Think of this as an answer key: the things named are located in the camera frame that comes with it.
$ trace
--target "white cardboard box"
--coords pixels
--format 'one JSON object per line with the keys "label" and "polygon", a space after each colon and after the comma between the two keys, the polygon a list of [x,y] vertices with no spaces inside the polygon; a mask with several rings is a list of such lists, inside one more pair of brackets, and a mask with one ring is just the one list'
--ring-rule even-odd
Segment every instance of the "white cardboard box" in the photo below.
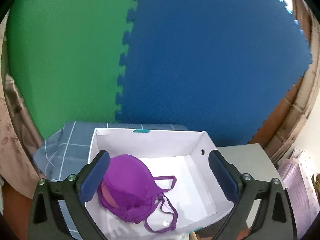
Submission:
{"label": "white cardboard box", "polygon": [[[154,177],[176,176],[175,187],[165,195],[176,208],[178,221],[176,230],[156,234],[147,231],[143,222],[134,224],[120,220],[100,205],[97,193],[85,206],[108,239],[169,239],[211,225],[226,216],[234,206],[226,199],[209,167],[208,155],[214,149],[216,147],[205,131],[97,128],[93,133],[88,163],[100,150],[106,150],[111,158],[121,154],[139,158]],[[169,188],[171,181],[156,183],[161,188]],[[153,230],[159,230],[171,220],[171,215],[158,208],[149,216],[148,223]]]}

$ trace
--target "blue foam mat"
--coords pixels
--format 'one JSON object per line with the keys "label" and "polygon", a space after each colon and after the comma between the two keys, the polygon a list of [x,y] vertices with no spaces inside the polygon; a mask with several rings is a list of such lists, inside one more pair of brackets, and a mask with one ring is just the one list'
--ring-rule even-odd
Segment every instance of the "blue foam mat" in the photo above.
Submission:
{"label": "blue foam mat", "polygon": [[207,130],[217,146],[246,144],[311,63],[279,0],[140,0],[116,118]]}

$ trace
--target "white table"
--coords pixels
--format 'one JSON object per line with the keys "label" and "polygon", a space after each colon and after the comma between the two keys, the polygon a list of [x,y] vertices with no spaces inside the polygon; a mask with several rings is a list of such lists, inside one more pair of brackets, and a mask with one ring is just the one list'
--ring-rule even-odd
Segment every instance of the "white table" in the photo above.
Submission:
{"label": "white table", "polygon": [[[256,180],[270,181],[278,178],[285,188],[279,173],[270,161],[269,157],[260,144],[247,144],[240,146],[218,147],[219,152],[233,164],[241,174],[249,173]],[[250,228],[259,208],[260,200],[255,200],[247,218],[247,225]]]}

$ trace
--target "green foam mat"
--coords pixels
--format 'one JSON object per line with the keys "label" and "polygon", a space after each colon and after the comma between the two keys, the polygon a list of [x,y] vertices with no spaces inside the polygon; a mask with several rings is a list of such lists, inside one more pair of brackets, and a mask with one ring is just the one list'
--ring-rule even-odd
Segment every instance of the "green foam mat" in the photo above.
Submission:
{"label": "green foam mat", "polygon": [[114,122],[119,55],[132,0],[16,0],[10,74],[46,138],[71,120]]}

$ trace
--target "gray checkered fabric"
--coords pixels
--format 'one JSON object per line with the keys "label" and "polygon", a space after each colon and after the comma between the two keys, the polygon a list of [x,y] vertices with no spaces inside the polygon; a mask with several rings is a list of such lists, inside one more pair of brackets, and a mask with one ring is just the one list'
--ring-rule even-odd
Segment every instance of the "gray checkered fabric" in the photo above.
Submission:
{"label": "gray checkered fabric", "polygon": [[[176,124],[68,122],[62,129],[44,140],[44,144],[35,152],[33,160],[51,181],[64,180],[70,174],[78,174],[88,162],[90,143],[95,128],[188,130],[185,126]],[[82,240],[65,202],[59,201],[59,204],[71,235],[75,239]]]}

